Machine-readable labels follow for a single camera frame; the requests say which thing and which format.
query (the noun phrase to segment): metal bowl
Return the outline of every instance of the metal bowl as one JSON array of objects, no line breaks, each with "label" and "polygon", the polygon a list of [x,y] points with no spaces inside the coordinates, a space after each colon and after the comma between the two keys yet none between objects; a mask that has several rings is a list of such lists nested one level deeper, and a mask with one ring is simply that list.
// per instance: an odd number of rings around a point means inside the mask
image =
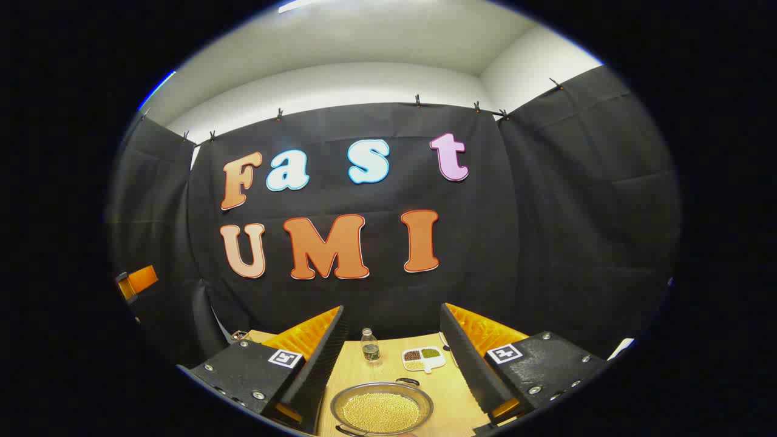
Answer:
[{"label": "metal bowl", "polygon": [[[420,383],[414,379],[410,378],[399,378],[397,381],[405,381],[408,383],[420,385]],[[413,426],[410,426],[406,429],[403,429],[401,431],[397,432],[372,432],[368,429],[362,429],[358,428],[357,426],[353,426],[348,420],[346,420],[343,415],[343,406],[352,398],[355,396],[359,396],[361,394],[366,393],[392,393],[392,394],[398,394],[400,396],[406,397],[410,400],[412,400],[416,405],[418,405],[419,414],[418,414],[418,420],[416,420],[416,423],[413,424]],[[329,405],[329,407],[332,410],[332,415],[340,421],[343,425],[346,425],[348,428],[354,429],[359,432],[364,432],[369,435],[398,435],[402,434],[404,432],[412,431],[419,426],[423,425],[424,422],[427,421],[427,419],[432,415],[432,411],[434,410],[434,404],[432,403],[432,399],[429,397],[428,394],[424,393],[420,389],[417,389],[414,386],[410,386],[407,384],[400,384],[400,383],[365,383],[360,384],[358,386],[353,386],[351,388],[347,388],[341,392],[339,392],[335,397],[332,399],[332,403]],[[343,434],[347,435],[358,435],[354,434],[352,432],[347,432],[346,430],[342,429],[340,426],[336,426],[337,431],[342,432]]]}]

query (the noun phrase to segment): black curtain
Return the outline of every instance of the black curtain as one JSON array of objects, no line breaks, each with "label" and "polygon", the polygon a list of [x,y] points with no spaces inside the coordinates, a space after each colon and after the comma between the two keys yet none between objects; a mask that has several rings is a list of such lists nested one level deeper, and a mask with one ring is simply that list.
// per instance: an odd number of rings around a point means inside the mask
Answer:
[{"label": "black curtain", "polygon": [[[469,175],[441,174],[429,142],[465,144]],[[388,176],[354,184],[347,150],[361,139],[389,145]],[[149,337],[179,364],[221,346],[211,306],[229,331],[280,332],[335,306],[378,338],[429,334],[450,302],[526,334],[555,331],[607,358],[645,327],[667,289],[680,230],[677,185],[660,133],[638,99],[599,67],[498,122],[473,108],[376,103],[260,121],[193,144],[136,117],[123,144],[108,223],[116,272],[153,264],[160,281],[131,304]],[[307,155],[301,190],[265,186],[271,159]],[[254,152],[246,203],[223,212],[224,164]],[[410,274],[402,213],[432,209],[440,267]],[[370,275],[342,280],[294,267],[285,220],[306,217],[326,239],[338,215],[359,214]],[[266,270],[243,278],[228,265],[222,225],[261,223]]]},{"label": "black curtain", "polygon": [[[430,141],[452,133],[465,144],[458,153],[469,175],[459,182],[441,174]],[[351,144],[381,139],[390,148],[388,176],[356,185],[348,177]],[[301,190],[270,191],[265,186],[271,159],[289,149],[307,155],[310,180]],[[259,152],[246,202],[223,212],[223,167]],[[401,103],[350,105],[311,110],[261,121],[219,135],[200,147],[190,182],[189,231],[203,278],[214,284],[211,301],[219,320],[232,331],[247,328],[280,332],[309,317],[344,305],[350,339],[362,327],[378,338],[430,334],[439,330],[441,302],[451,302],[512,323],[517,272],[517,223],[512,176],[493,116],[474,108]],[[434,256],[440,266],[407,273],[407,228],[402,213],[431,209]],[[338,215],[359,214],[361,249],[369,277],[309,281],[290,276],[294,267],[284,221],[305,217],[326,239]],[[228,265],[223,225],[237,225],[243,260],[253,262],[243,226],[261,223],[266,270],[256,279]]]},{"label": "black curtain", "polygon": [[131,311],[148,339],[184,365],[204,358],[193,323],[190,286],[198,276],[186,231],[193,147],[136,114],[119,147],[105,217],[112,274],[152,265],[159,278],[130,301]]},{"label": "black curtain", "polygon": [[521,241],[511,326],[607,358],[664,297],[679,193],[660,132],[611,70],[562,86],[499,120]]}]

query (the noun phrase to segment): bowl handle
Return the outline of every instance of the bowl handle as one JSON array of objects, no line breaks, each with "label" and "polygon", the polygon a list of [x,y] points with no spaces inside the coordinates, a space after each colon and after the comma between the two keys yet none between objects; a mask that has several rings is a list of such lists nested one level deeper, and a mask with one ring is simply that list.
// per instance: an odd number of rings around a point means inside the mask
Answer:
[{"label": "bowl handle", "polygon": [[335,425],[335,429],[337,431],[342,432],[345,435],[350,435],[351,437],[364,437],[366,435],[366,434],[354,434],[353,432],[343,429],[343,427],[341,427],[340,425]]},{"label": "bowl handle", "polygon": [[410,378],[398,378],[397,381],[402,381],[404,383],[411,383],[411,384],[416,384],[417,386],[421,386],[421,383]]}]

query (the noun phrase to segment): wooden table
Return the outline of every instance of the wooden table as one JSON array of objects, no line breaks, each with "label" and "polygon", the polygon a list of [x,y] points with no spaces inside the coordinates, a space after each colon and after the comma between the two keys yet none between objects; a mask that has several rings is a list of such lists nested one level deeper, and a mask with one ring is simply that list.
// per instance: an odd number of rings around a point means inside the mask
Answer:
[{"label": "wooden table", "polygon": [[[274,335],[252,330],[247,338],[261,343]],[[340,423],[329,409],[332,398],[341,390],[362,383],[394,382],[397,378],[417,380],[421,384],[419,388],[434,402],[434,411],[429,420],[411,431],[417,437],[472,437],[475,434],[473,428],[485,425],[489,421],[488,416],[480,410],[477,401],[469,392],[464,376],[453,363],[450,352],[442,352],[445,365],[432,369],[431,374],[426,374],[423,370],[411,372],[402,365],[401,354],[406,349],[436,346],[442,351],[443,343],[439,334],[380,340],[378,346],[381,358],[377,364],[374,364],[364,359],[359,341],[346,341],[343,345],[343,350],[326,384],[319,414],[319,436],[345,436],[335,429],[335,425]]]}]

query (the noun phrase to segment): white ceiling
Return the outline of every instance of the white ceiling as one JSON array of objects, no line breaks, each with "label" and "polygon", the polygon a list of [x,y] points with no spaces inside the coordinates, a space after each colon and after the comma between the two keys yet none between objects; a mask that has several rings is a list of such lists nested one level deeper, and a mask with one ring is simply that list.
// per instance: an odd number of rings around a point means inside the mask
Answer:
[{"label": "white ceiling", "polygon": [[167,125],[237,86],[298,68],[384,61],[480,73],[536,23],[487,0],[325,0],[271,9],[176,70],[141,108]]}]

